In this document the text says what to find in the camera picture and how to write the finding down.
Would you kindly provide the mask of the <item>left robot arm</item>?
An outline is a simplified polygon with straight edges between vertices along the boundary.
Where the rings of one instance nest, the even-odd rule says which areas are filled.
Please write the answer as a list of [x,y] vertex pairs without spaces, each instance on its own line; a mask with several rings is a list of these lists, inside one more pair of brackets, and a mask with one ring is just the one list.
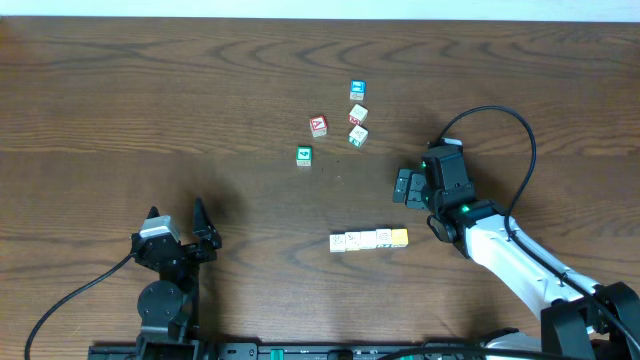
[[222,238],[200,198],[194,202],[193,234],[195,243],[182,243],[172,217],[152,207],[140,230],[131,235],[130,255],[135,263],[159,275],[137,301],[141,317],[138,342],[144,349],[196,350],[200,265],[214,261],[222,247]]

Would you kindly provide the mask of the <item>plain engraved wooden block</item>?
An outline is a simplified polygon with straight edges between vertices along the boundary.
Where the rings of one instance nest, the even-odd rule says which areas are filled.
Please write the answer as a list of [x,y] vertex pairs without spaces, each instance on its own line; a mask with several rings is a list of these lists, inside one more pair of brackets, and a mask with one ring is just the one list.
[[361,249],[361,233],[360,232],[346,232],[345,233],[345,250],[359,251]]

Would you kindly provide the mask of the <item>yellow wooden block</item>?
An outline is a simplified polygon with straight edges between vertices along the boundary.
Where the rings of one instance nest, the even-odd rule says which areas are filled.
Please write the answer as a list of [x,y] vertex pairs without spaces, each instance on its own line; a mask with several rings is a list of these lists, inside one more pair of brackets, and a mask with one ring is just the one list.
[[391,231],[391,246],[394,248],[405,248],[408,246],[409,237],[408,230],[403,229],[393,229]]

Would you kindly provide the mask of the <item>plain block blue side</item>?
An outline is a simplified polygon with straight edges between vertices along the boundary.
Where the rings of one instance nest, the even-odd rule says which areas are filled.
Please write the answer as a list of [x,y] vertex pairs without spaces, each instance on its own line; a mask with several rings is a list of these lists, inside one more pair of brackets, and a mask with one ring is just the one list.
[[346,251],[346,236],[344,234],[331,234],[329,236],[329,249],[331,253]]

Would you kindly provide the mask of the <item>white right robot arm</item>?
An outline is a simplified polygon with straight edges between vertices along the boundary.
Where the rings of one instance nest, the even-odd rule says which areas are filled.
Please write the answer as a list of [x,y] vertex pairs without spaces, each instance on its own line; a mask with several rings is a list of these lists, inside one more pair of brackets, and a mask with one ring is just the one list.
[[541,324],[544,355],[636,359],[639,297],[622,282],[604,286],[530,238],[493,200],[480,200],[459,145],[427,149],[418,169],[399,169],[393,200],[428,212],[436,238],[497,276]]

